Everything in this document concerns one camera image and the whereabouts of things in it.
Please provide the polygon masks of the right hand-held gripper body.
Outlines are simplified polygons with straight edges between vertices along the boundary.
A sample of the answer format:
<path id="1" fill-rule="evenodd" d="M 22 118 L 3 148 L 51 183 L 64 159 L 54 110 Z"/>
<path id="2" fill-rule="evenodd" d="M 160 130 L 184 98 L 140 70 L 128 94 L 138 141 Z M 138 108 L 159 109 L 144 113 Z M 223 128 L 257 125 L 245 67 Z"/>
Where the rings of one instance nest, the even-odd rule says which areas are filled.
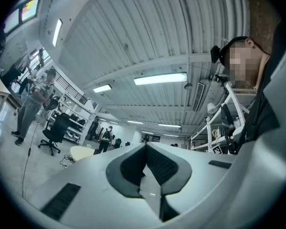
<path id="1" fill-rule="evenodd" d="M 233 140 L 227 140 L 222 144 L 215 145 L 211 150 L 215 154 L 236 155 L 238 153 L 238 145 Z"/>

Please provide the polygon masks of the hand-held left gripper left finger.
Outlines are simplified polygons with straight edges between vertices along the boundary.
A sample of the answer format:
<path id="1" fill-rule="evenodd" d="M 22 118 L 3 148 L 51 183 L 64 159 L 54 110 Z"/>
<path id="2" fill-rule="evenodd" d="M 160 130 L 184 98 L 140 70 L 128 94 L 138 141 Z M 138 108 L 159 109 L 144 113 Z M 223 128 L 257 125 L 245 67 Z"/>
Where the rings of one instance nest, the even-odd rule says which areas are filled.
<path id="1" fill-rule="evenodd" d="M 106 168 L 136 144 L 81 159 L 49 178 L 29 203 L 75 229 L 153 229 L 162 224 L 144 198 L 127 198 L 113 188 Z"/>

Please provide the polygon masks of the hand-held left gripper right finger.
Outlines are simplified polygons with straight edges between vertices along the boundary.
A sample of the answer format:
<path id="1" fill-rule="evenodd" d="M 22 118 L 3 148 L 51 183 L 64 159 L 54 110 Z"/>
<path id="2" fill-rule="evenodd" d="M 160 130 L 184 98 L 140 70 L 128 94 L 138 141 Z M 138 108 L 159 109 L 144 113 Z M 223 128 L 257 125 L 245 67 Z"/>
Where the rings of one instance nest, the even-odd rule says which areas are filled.
<path id="1" fill-rule="evenodd" d="M 145 148 L 145 201 L 157 217 L 163 210 L 181 215 L 198 205 L 235 159 L 159 143 L 149 143 Z"/>

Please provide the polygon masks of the black monitor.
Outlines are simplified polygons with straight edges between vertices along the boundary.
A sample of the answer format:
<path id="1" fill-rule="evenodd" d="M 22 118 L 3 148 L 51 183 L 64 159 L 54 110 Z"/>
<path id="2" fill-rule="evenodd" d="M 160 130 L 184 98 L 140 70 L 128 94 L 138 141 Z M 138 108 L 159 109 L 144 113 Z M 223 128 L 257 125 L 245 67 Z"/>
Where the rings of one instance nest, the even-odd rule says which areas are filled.
<path id="1" fill-rule="evenodd" d="M 225 103 L 221 105 L 221 121 L 222 121 L 222 125 L 225 128 L 229 130 L 235 130 L 233 118 L 231 116 L 231 113 L 229 111 L 227 104 Z"/>

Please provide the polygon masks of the white metal shelf rack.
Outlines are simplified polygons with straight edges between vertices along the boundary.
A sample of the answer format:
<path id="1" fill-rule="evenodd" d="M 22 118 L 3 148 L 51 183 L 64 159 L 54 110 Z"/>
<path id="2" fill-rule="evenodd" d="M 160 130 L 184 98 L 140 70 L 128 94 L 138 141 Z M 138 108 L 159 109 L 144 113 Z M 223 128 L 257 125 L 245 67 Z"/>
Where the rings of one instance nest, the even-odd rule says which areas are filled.
<path id="1" fill-rule="evenodd" d="M 233 89 L 231 82 L 224 84 L 224 96 L 215 114 L 208 114 L 202 128 L 191 137 L 191 150 L 213 153 L 211 148 L 227 140 L 238 142 L 245 126 L 245 117 L 253 106 L 256 91 L 251 89 Z M 227 104 L 234 121 L 235 130 L 222 125 L 221 105 Z"/>

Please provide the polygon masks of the person's black-clothed torso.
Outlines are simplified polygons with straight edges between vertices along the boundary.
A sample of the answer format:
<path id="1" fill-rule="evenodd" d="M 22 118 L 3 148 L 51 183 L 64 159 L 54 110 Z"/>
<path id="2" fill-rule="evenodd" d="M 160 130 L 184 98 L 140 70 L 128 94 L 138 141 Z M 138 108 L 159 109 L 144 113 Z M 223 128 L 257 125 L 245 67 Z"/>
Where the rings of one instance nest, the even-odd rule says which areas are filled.
<path id="1" fill-rule="evenodd" d="M 251 108 L 248 120 L 241 132 L 238 149 L 245 143 L 255 141 L 263 133 L 279 127 L 275 113 L 265 97 L 263 91 L 271 81 L 271 76 L 277 68 L 286 50 L 286 27 L 281 22 L 275 29 L 273 37 L 272 53 L 258 57 L 258 75 L 254 80 L 254 87 L 257 88 L 256 98 Z"/>

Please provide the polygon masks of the white ceiling air vent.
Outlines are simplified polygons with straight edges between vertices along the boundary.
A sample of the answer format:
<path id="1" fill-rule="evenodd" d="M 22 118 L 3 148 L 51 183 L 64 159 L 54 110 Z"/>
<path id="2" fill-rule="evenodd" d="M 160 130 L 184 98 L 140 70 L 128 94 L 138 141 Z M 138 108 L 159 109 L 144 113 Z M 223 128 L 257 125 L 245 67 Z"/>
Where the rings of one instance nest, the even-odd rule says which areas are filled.
<path id="1" fill-rule="evenodd" d="M 194 98 L 194 103 L 192 107 L 192 111 L 197 112 L 203 92 L 204 92 L 204 87 L 205 85 L 202 83 L 198 83 L 197 88 L 196 88 L 196 93 L 195 93 L 195 98 Z"/>

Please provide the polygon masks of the black office chair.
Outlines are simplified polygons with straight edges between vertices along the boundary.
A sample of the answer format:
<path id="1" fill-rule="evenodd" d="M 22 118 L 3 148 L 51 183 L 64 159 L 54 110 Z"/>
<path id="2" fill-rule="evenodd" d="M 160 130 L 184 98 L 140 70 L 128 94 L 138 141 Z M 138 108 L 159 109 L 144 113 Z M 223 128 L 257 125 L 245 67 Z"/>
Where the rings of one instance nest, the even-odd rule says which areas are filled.
<path id="1" fill-rule="evenodd" d="M 48 139 L 42 139 L 38 144 L 38 148 L 41 146 L 48 146 L 50 148 L 51 156 L 54 156 L 53 149 L 57 150 L 58 154 L 61 152 L 57 147 L 57 143 L 61 143 L 64 135 L 67 132 L 68 127 L 71 124 L 70 116 L 66 113 L 56 115 L 54 122 L 50 129 L 48 128 L 50 119 L 47 120 L 45 129 L 42 131 L 43 135 Z"/>

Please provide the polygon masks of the white storage shelving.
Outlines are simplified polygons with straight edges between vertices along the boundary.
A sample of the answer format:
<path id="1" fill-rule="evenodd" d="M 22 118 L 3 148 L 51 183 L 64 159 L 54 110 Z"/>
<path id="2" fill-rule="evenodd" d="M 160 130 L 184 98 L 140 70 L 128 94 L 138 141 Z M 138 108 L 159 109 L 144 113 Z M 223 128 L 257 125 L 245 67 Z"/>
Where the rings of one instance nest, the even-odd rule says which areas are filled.
<path id="1" fill-rule="evenodd" d="M 63 139 L 81 146 L 96 117 L 95 113 L 72 97 L 68 91 L 62 94 L 58 103 L 58 107 L 49 111 L 49 119 L 54 122 L 58 115 L 67 114 L 70 117 L 70 125 Z"/>

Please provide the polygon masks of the large window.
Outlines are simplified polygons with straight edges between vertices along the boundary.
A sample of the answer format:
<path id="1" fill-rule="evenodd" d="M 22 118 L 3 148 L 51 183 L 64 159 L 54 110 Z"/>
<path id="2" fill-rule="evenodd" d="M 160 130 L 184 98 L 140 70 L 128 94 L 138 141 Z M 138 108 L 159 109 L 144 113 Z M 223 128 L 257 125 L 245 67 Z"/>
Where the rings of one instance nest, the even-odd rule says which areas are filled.
<path id="1" fill-rule="evenodd" d="M 40 0 L 19 0 L 6 18 L 4 33 L 11 34 L 18 27 L 37 16 Z"/>

